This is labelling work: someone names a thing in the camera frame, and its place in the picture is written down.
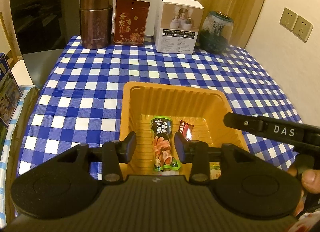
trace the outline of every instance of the brown metallic thermos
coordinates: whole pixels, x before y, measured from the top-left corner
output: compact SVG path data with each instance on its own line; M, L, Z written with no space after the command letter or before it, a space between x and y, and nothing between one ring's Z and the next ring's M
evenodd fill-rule
M80 35L86 49L111 44L113 0L80 0Z

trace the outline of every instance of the electrical outlet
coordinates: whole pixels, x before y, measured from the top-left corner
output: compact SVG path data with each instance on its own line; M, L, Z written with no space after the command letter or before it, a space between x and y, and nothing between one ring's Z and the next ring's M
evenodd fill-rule
M298 15L288 8L284 8L280 23L292 31Z
M307 41L312 31L312 28L312 23L308 22L306 19L299 16L293 28L293 33L300 37L300 39Z

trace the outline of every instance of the white box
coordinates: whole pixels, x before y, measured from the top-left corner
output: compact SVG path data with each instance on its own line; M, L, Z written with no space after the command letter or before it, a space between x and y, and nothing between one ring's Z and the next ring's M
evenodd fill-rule
M192 54L202 14L195 0L159 0L153 34L157 52Z

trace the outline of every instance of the blue and white striped fabric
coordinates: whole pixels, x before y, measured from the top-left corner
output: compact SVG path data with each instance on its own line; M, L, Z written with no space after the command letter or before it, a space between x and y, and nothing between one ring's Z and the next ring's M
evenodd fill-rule
M4 188L5 188L5 175L7 171L7 163L8 163L8 157L9 157L9 151L10 151L11 138L12 138L13 131L16 127L17 120L19 119L19 116L21 114L24 99L32 87L34 86L19 86L22 92L22 97L10 121L10 124L8 127L8 133L5 138L4 146L2 150L2 155L0 160L0 227L1 228L3 228L6 225Z
M235 113L301 121L286 95L244 49L230 46L221 55L157 53L153 39L142 47L84 49L72 37L46 82L29 119L18 174L78 143L99 147L119 139L123 86L128 81L217 89ZM292 147L244 133L251 153L287 169ZM91 174L101 178L101 165Z

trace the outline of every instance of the hand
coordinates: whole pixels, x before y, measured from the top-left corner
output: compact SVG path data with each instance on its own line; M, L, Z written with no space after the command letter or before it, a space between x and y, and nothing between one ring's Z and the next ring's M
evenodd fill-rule
M292 176L297 176L297 169L294 163L289 167L288 173ZM302 174L301 178L302 186L311 193L320 193L320 170L306 170ZM303 210L303 201L300 200L294 215L298 215Z

